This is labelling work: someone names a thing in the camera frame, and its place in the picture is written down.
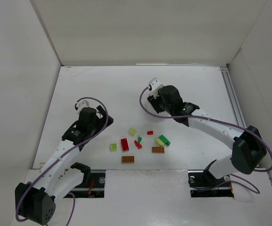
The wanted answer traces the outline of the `green and yellow lego stack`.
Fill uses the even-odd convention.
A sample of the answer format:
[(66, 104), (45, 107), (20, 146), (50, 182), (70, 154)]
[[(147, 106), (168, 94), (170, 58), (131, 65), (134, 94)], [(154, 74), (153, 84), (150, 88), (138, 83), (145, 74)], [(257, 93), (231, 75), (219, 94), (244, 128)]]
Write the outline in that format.
[(164, 147), (169, 146), (171, 142), (164, 135), (160, 135), (158, 138), (155, 139), (155, 144), (160, 147)]

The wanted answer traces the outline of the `yellow-green lego brick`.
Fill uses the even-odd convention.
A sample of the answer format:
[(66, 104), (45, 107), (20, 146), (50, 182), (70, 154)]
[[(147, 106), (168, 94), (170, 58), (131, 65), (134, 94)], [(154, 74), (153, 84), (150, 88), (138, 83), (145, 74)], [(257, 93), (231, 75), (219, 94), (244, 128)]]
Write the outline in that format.
[(138, 132), (138, 131), (137, 131), (135, 128), (131, 128), (131, 129), (129, 130), (128, 133), (129, 133), (130, 135), (132, 135), (132, 136), (135, 136), (135, 135), (137, 134), (137, 132)]

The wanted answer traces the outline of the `red small lego piece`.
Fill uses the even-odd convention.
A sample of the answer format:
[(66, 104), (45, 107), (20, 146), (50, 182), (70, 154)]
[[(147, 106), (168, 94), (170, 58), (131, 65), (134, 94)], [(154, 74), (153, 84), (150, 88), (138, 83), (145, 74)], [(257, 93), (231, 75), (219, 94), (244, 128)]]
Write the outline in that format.
[(138, 149), (142, 149), (142, 145), (138, 141), (135, 140), (134, 143)]

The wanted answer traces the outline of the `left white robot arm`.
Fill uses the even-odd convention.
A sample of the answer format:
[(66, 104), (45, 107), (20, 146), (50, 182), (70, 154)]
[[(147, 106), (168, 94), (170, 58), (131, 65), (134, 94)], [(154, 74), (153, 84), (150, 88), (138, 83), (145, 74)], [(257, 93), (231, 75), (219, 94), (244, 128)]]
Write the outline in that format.
[(16, 219), (31, 220), (46, 225), (56, 209), (56, 204), (75, 186), (89, 181), (91, 169), (72, 160), (85, 144), (113, 123), (104, 105), (91, 108), (87, 104), (75, 107), (79, 114), (63, 134), (50, 159), (41, 168), (33, 182), (19, 183), (15, 188)]

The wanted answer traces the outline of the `red long lego brick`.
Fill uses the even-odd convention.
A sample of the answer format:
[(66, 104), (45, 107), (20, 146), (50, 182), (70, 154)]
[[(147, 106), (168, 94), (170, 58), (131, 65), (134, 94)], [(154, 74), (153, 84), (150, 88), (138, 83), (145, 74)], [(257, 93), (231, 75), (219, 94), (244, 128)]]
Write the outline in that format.
[(123, 152), (129, 151), (128, 140), (126, 138), (121, 139), (120, 143)]

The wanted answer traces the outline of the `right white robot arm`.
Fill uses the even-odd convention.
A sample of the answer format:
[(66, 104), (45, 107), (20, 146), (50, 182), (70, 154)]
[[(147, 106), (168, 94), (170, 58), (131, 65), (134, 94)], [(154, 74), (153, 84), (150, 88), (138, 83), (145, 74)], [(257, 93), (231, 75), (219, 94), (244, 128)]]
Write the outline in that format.
[(148, 102), (156, 113), (166, 112), (176, 122), (200, 130), (225, 144), (231, 154), (212, 161), (202, 172), (202, 177), (214, 183), (224, 176), (241, 172), (251, 174), (266, 156), (266, 148), (259, 131), (253, 126), (240, 126), (212, 118), (199, 106), (184, 102), (178, 89), (154, 81), (148, 86)]

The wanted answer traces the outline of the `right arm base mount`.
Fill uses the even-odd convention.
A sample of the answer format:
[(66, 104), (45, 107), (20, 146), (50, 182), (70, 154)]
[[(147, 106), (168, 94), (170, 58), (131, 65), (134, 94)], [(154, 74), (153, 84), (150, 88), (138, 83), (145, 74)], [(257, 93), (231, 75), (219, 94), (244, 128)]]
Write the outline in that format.
[(188, 171), (188, 183), (192, 198), (234, 197), (231, 183), (227, 182), (230, 180), (230, 177), (227, 176), (227, 180), (224, 177), (216, 179), (209, 172), (209, 168), (214, 162), (215, 160), (205, 169)]

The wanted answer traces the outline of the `lime square lego brick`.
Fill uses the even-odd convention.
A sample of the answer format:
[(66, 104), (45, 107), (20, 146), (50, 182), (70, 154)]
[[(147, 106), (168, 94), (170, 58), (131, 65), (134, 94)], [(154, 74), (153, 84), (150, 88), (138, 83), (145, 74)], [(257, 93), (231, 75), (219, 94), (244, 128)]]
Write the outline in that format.
[(110, 150), (111, 151), (117, 151), (117, 144), (116, 143), (110, 144)]

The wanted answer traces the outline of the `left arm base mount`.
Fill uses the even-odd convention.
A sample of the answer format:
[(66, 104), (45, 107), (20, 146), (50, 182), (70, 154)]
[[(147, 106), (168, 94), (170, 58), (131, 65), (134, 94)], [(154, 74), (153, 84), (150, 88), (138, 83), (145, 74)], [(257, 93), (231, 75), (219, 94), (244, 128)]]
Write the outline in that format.
[(64, 174), (71, 169), (78, 169), (83, 173), (82, 182), (71, 190), (76, 198), (104, 198), (105, 170), (92, 170), (89, 166), (76, 162)]

